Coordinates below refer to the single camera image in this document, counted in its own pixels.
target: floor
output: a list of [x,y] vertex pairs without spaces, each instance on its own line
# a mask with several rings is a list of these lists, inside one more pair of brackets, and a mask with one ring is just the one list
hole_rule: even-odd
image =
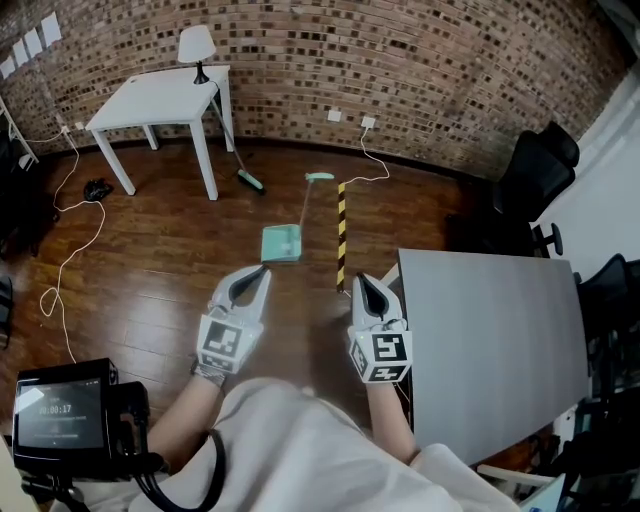
[[[118,150],[137,187],[127,196],[99,152],[81,155],[76,173],[58,196],[75,204],[89,179],[104,177],[115,191],[103,202],[106,221],[98,239],[69,262],[62,275],[69,344],[77,360],[109,357],[121,380],[141,380],[152,416],[166,409],[188,379],[200,315],[219,280],[260,260],[265,226],[297,223],[308,172],[336,181],[311,190],[299,263],[271,265],[273,279],[263,316],[265,333],[238,379],[273,376],[312,386],[369,422],[364,387],[347,360],[350,303],[335,290],[337,182],[382,174],[361,157],[301,149],[244,147],[246,165],[267,189],[264,197],[235,178],[230,155],[210,147],[218,201],[207,199],[189,144]],[[75,157],[51,166],[51,190]],[[398,247],[444,249],[444,217],[464,212],[477,189],[424,171],[390,165],[391,179],[347,186],[347,285],[359,271],[381,277]],[[0,262],[14,281],[13,337],[0,353],[0,422],[12,411],[16,373],[70,363],[59,306],[51,318],[40,297],[57,281],[60,264],[95,234],[100,209],[84,205],[62,214],[37,258]],[[50,307],[51,296],[45,300]]]

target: striped pole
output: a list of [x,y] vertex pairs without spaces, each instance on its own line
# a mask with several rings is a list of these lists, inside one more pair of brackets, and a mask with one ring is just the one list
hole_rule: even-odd
[[344,264],[347,254],[347,204],[345,184],[338,185],[338,293],[344,291]]

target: display screen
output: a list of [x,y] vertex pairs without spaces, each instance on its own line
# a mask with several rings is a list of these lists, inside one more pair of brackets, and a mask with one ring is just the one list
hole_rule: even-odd
[[20,386],[18,443],[30,448],[102,448],[100,379]]

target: white shirt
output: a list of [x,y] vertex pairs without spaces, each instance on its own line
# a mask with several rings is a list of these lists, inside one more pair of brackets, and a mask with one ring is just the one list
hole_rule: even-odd
[[[227,457],[216,512],[519,510],[447,447],[431,445],[406,466],[342,411],[281,381],[256,379],[236,387],[215,428]],[[215,457],[208,439],[160,487],[181,507],[199,506]],[[76,485],[92,511],[158,510],[135,482]],[[52,511],[65,509],[56,503]]]

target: gray table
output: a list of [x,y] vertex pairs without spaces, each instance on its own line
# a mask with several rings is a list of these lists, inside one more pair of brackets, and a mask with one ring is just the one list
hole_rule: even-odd
[[[413,332],[413,420],[421,446],[444,443],[472,464],[588,394],[568,262],[407,249],[398,261]],[[383,282],[395,277],[392,270]]]

